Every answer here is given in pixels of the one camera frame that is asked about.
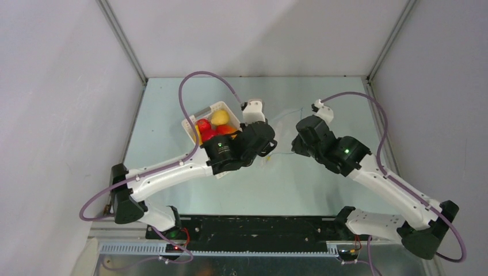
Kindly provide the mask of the clear zip top bag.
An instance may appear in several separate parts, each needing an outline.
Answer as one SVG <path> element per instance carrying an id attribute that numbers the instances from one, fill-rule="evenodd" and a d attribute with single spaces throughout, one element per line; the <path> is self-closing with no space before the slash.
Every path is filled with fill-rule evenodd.
<path id="1" fill-rule="evenodd" d="M 260 166 L 269 167 L 276 163 L 281 157 L 293 155 L 291 142 L 296 137 L 295 124 L 303 118 L 303 108 L 285 109 L 276 117 L 270 120 L 270 124 L 275 131 L 277 147 L 266 157 L 262 158 Z"/>

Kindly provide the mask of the large red toy apple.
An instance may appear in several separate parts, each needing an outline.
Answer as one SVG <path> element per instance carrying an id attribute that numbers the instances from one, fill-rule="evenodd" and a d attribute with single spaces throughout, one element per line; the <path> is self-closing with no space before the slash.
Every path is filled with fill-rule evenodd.
<path id="1" fill-rule="evenodd" d="M 207 129 L 204 132 L 201 132 L 201 138 L 203 140 L 203 143 L 205 143 L 206 141 L 212 139 L 217 135 L 219 135 L 219 133 L 214 129 Z"/>

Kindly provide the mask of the yellow toy banana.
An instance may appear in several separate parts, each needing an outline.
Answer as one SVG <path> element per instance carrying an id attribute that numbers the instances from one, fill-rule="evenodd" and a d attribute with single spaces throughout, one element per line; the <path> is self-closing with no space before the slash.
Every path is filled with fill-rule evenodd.
<path id="1" fill-rule="evenodd" d="M 195 141 L 198 141 L 198 145 L 202 145 L 203 140 L 201 138 L 201 132 L 199 130 L 199 126 L 195 125 L 196 136 L 194 137 Z"/>

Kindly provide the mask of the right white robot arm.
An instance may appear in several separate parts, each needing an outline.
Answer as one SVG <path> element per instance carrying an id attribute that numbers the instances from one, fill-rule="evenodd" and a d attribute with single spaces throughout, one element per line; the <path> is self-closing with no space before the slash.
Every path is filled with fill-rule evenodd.
<path id="1" fill-rule="evenodd" d="M 382 172 L 371 150 L 351 136 L 335 137 L 326 121 L 308 116 L 296 124 L 292 151 L 310 156 L 329 171 L 372 190 L 398 211 L 381 214 L 345 206 L 336 215 L 335 234 L 341 240 L 371 235 L 399 243 L 415 256 L 431 260 L 459 207 L 452 201 L 438 202 L 398 179 L 390 170 Z"/>

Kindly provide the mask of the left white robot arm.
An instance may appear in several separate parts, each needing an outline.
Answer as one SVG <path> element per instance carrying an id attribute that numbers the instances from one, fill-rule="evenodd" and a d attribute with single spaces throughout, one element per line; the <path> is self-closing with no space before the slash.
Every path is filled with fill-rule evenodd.
<path id="1" fill-rule="evenodd" d="M 273 128 L 257 121 L 235 133 L 211 137 L 192 156 L 132 170 L 122 163 L 116 164 L 110 172 L 114 221 L 116 224 L 145 223 L 167 239 L 176 239 L 182 232 L 177 208 L 152 206 L 147 202 L 148 197 L 191 179 L 249 167 L 257 156 L 267 156 L 276 145 Z"/>

